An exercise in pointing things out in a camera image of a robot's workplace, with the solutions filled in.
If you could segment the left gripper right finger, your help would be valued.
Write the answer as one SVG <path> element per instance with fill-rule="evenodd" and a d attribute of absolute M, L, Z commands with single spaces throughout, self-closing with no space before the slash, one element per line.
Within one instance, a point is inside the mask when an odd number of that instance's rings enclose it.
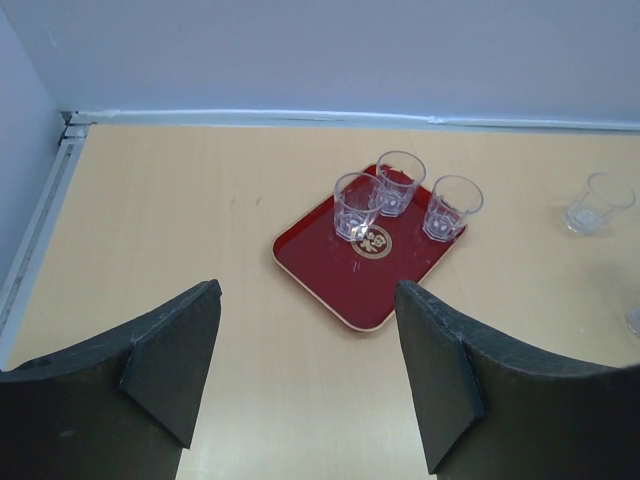
<path fill-rule="evenodd" d="M 428 472 L 440 479 L 635 479 L 639 369 L 558 355 L 411 281 L 394 306 Z"/>

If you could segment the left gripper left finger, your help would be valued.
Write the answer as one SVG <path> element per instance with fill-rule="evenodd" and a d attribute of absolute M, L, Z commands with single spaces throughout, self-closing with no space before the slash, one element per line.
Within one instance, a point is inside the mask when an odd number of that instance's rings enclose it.
<path fill-rule="evenodd" d="M 154 310 L 1 374 L 4 479 L 173 479 L 220 324 L 203 281 Z"/>

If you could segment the clear glass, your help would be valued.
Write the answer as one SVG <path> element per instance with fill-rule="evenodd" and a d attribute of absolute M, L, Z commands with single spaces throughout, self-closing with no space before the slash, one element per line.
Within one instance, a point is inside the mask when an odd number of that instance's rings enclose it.
<path fill-rule="evenodd" d="M 433 185 L 422 230 L 434 241 L 452 241 L 483 205 L 484 195 L 475 182 L 461 175 L 444 175 Z"/>
<path fill-rule="evenodd" d="M 625 318 L 630 331 L 636 337 L 640 337 L 640 308 L 636 307 L 629 310 L 626 313 Z"/>
<path fill-rule="evenodd" d="M 427 168 L 413 153 L 391 150 L 378 158 L 376 176 L 386 189 L 381 215 L 395 218 L 407 209 L 417 188 L 426 179 Z"/>
<path fill-rule="evenodd" d="M 350 172 L 335 183 L 333 223 L 337 236 L 348 242 L 363 240 L 386 202 L 383 182 L 366 172 Z"/>
<path fill-rule="evenodd" d="M 581 235 L 593 235 L 612 219 L 636 203 L 634 189 L 608 172 L 592 173 L 583 193 L 570 203 L 564 214 L 567 227 Z"/>

